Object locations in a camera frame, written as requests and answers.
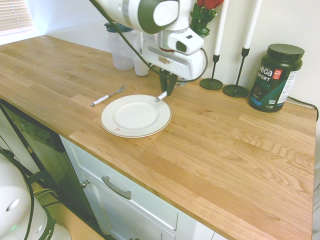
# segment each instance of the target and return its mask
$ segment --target taper candle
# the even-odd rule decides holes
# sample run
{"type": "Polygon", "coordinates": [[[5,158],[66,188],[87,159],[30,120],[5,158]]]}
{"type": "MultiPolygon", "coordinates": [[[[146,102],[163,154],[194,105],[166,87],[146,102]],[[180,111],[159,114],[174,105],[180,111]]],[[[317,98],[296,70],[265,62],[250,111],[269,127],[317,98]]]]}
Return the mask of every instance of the taper candle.
{"type": "Polygon", "coordinates": [[[220,49],[221,49],[222,37],[225,29],[228,5],[229,5],[229,0],[224,0],[222,5],[222,10],[221,10],[218,34],[216,37],[215,50],[214,50],[214,55],[217,55],[217,56],[220,55],[220,49]]]}
{"type": "Polygon", "coordinates": [[[256,0],[251,23],[250,23],[249,32],[248,32],[248,35],[246,37],[245,44],[244,44],[245,49],[250,48],[250,44],[251,44],[252,38],[254,36],[254,31],[255,31],[256,24],[257,24],[261,4],[262,4],[262,0],[256,0]]]}

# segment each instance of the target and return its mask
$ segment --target red rose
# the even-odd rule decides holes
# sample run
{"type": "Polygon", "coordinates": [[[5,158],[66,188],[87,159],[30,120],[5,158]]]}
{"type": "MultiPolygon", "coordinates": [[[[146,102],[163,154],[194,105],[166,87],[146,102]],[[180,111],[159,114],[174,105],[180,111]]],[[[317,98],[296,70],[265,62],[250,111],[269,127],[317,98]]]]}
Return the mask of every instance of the red rose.
{"type": "Polygon", "coordinates": [[[215,9],[220,6],[225,0],[197,0],[199,7],[206,7],[206,9],[215,9]]]}

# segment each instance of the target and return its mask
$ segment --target wood grain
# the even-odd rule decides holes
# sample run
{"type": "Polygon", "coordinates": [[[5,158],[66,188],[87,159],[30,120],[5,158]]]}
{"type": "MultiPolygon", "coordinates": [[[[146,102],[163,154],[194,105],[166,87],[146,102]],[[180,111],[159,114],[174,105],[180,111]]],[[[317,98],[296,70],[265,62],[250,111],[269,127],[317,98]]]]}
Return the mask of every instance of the wood grain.
{"type": "Polygon", "coordinates": [[[235,240],[310,240],[316,112],[275,113],[199,82],[164,101],[161,132],[121,138],[100,124],[123,96],[161,93],[153,72],[113,67],[111,54],[49,36],[0,46],[0,97],[209,228],[235,240]],[[92,108],[90,104],[127,89],[92,108]]]}

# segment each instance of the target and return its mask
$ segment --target window blind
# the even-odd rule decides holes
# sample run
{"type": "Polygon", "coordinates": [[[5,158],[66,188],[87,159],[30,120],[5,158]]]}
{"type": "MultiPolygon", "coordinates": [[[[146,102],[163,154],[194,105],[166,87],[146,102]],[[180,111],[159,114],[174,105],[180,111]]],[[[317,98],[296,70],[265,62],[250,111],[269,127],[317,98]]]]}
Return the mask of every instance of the window blind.
{"type": "Polygon", "coordinates": [[[34,29],[25,0],[0,0],[0,37],[34,29]]]}

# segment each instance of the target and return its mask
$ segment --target black jar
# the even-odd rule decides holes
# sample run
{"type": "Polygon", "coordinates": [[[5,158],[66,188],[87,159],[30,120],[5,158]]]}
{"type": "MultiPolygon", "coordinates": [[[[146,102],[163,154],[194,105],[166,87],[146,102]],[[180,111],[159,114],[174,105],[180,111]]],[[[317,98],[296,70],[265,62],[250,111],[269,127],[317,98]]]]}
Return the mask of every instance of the black jar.
{"type": "Polygon", "coordinates": [[[262,112],[277,112],[285,104],[302,66],[305,51],[288,44],[271,44],[262,57],[249,105],[262,112]]]}

